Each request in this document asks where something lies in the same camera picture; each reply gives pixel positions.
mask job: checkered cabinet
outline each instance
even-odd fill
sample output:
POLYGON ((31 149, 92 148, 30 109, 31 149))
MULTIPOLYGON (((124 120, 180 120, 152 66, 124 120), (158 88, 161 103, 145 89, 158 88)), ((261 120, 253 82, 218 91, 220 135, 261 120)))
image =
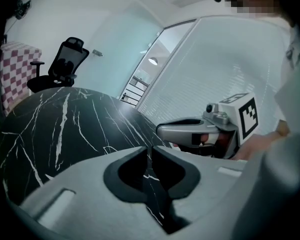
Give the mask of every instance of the checkered cabinet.
POLYGON ((27 81, 36 77, 36 66, 42 51, 21 42, 8 42, 1 46, 0 82, 1 100, 5 115, 14 101, 29 92, 27 81))

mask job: ceiling light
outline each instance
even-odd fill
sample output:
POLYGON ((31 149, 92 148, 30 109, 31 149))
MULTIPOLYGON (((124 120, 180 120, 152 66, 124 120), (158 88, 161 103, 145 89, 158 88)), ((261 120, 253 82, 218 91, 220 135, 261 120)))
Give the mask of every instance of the ceiling light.
POLYGON ((152 57, 149 59, 149 61, 153 64, 153 65, 158 65, 158 60, 155 57, 152 57))

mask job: black mesh office chair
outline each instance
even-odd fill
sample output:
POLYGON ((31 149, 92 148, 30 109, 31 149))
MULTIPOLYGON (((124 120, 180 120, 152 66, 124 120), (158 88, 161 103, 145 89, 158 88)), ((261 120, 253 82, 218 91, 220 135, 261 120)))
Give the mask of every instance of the black mesh office chair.
POLYGON ((36 77, 27 82, 28 88, 34 92, 55 87, 71 87, 75 83, 75 72, 88 57, 89 51, 83 48, 84 42, 76 37, 64 41, 48 71, 48 75, 40 76, 41 61, 30 62, 36 66, 36 77))

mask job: black marble table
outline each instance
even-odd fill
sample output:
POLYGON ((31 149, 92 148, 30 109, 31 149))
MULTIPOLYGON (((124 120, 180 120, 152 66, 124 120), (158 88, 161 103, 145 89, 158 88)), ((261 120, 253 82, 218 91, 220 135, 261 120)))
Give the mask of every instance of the black marble table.
MULTIPOLYGON (((0 184, 17 205, 37 188, 80 161, 140 146, 169 146, 140 112, 96 91, 47 89, 22 101, 0 132, 0 184)), ((165 193, 151 167, 143 186, 149 212, 164 224, 165 193)))

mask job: railing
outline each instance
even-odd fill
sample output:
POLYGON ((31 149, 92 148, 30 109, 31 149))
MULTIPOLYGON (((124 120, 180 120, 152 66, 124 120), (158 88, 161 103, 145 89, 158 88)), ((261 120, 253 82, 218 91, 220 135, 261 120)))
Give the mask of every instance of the railing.
POLYGON ((135 108, 148 87, 149 84, 133 76, 121 95, 120 100, 135 108))

